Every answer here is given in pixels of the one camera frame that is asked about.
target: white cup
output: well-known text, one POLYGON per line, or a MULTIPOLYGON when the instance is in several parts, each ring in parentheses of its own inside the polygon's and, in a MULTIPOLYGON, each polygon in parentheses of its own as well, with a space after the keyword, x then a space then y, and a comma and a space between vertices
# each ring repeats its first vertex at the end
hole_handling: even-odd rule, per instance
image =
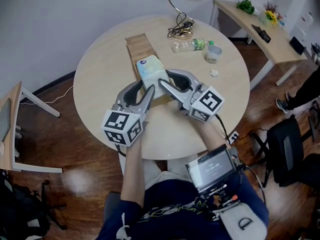
POLYGON ((222 54, 222 49, 216 45, 209 45, 206 54, 206 61, 209 63, 217 63, 218 58, 222 54))

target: black backpack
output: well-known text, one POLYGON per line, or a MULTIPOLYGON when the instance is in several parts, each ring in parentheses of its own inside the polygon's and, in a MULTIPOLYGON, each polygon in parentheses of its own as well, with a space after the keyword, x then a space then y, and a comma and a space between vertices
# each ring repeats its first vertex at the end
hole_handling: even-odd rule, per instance
POLYGON ((12 186, 8 175, 0 171, 0 237, 8 240, 43 237, 49 228, 43 205, 36 195, 31 194, 27 187, 12 186), (37 225, 28 226, 28 222, 33 220, 37 225))

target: round table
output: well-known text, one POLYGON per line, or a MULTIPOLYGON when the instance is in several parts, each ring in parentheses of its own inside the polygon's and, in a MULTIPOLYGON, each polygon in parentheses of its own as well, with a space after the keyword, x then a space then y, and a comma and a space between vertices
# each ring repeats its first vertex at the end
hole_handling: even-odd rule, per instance
MULTIPOLYGON (((125 38, 142 33, 146 34, 166 69, 189 71, 225 98, 218 114, 228 134, 244 115, 250 80, 237 48, 221 32, 196 20, 193 37, 213 40, 220 46, 223 52, 218 62, 206 62, 205 50, 174 53, 171 44, 175 40, 167 38, 168 28, 174 25, 175 17, 167 15, 149 15, 123 22, 95 40, 79 62, 73 83, 76 110, 87 129, 108 147, 116 149, 101 129, 105 112, 111 109, 118 93, 137 80, 125 38), (217 70, 218 77, 212 77, 211 70, 217 70)), ((146 120, 149 124, 142 135, 144 159, 177 159, 206 150, 188 119, 177 112, 176 101, 151 108, 146 120)), ((216 118, 212 123, 223 134, 216 118)))

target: black and white marker cube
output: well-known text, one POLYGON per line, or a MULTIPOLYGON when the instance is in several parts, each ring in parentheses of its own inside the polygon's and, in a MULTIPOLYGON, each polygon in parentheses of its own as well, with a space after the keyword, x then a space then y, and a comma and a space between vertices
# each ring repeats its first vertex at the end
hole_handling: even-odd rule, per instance
POLYGON ((225 99, 210 86, 201 96, 191 105, 189 116, 203 122, 210 121, 221 108, 225 99))
POLYGON ((109 141, 130 147, 143 131, 141 120, 140 114, 107 110, 101 129, 109 141))

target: sneaker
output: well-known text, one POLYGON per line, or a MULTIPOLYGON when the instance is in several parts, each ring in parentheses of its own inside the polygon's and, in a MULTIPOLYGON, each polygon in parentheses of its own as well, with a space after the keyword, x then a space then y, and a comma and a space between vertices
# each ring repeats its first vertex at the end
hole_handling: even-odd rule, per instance
POLYGON ((283 113, 288 113, 287 106, 288 103, 286 101, 282 101, 281 99, 275 99, 276 106, 283 111, 283 113))
POLYGON ((290 101, 291 99, 293 99, 293 98, 294 98, 294 97, 292 97, 288 91, 285 93, 286 102, 289 102, 289 101, 290 101))

